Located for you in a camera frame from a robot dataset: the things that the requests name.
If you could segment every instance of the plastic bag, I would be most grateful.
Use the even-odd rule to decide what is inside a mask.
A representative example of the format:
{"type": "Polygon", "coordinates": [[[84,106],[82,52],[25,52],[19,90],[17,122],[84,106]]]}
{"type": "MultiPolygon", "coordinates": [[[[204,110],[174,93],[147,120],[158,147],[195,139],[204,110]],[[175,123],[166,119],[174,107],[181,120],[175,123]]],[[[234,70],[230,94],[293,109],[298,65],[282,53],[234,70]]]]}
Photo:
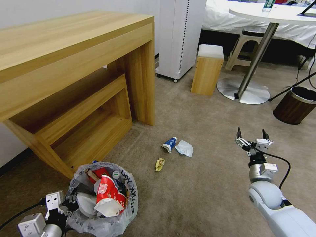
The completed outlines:
{"type": "Polygon", "coordinates": [[[88,218],[80,210],[72,212],[67,219],[66,224],[79,233],[87,232],[97,237],[114,237],[122,235],[128,224],[135,218],[138,211],[138,191],[136,182],[131,173],[128,173],[121,166],[109,162],[96,162],[93,164],[82,165],[74,174],[71,180],[66,199],[69,199],[75,188],[84,184],[85,188],[94,192],[93,184],[89,181],[84,170],[89,168],[97,170],[106,167],[108,171],[119,171],[120,179],[125,183],[128,190],[127,204],[125,210],[115,217],[95,217],[88,218]]]}

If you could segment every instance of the air purifier vent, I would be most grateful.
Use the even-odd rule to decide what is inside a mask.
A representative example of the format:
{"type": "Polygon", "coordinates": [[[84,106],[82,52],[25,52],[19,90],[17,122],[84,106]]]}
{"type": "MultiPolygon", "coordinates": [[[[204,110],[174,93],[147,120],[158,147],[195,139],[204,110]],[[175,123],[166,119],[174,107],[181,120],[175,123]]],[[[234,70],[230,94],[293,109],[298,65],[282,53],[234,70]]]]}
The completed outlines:
{"type": "Polygon", "coordinates": [[[186,13],[185,13],[186,15],[185,15],[185,23],[184,23],[184,31],[183,31],[182,49],[181,49],[179,70],[181,70],[181,64],[182,64],[182,58],[183,58],[183,48],[184,48],[184,40],[185,40],[185,31],[187,29],[187,22],[188,22],[189,4],[190,4],[190,0],[188,0],[187,10],[186,10],[186,13]]]}

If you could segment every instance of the white plastic lid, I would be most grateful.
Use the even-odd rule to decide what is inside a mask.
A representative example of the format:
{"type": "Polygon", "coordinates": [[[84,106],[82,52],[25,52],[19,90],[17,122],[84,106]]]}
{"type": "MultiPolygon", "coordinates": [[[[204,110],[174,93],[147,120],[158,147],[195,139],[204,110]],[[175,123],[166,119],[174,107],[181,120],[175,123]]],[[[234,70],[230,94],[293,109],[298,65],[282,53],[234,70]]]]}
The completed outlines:
{"type": "Polygon", "coordinates": [[[118,171],[114,171],[114,172],[112,173],[112,178],[113,178],[113,179],[118,179],[118,178],[119,178],[119,172],[118,172],[118,171]]]}

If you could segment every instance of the baseboard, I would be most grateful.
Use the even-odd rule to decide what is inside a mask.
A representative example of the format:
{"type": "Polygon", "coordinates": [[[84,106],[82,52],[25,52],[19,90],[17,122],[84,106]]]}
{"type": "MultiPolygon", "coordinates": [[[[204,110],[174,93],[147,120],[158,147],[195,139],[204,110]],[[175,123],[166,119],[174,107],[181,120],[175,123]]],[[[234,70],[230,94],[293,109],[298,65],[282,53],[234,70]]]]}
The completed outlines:
{"type": "Polygon", "coordinates": [[[16,157],[14,157],[12,160],[7,162],[5,165],[0,167],[0,177],[4,175],[6,172],[11,170],[14,166],[18,165],[22,160],[24,160],[27,156],[29,156],[32,153],[32,150],[30,148],[25,149],[20,154],[18,154],[16,157]]]}

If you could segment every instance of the brown trash bin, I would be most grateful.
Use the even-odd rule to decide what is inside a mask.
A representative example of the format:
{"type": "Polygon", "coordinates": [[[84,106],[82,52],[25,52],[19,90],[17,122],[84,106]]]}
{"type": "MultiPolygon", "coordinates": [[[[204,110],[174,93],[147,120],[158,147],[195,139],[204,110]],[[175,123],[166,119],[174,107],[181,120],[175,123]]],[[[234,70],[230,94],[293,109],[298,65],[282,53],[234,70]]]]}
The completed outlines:
{"type": "Polygon", "coordinates": [[[306,87],[292,87],[278,106],[273,115],[287,124],[300,124],[316,107],[316,91],[306,87]]]}

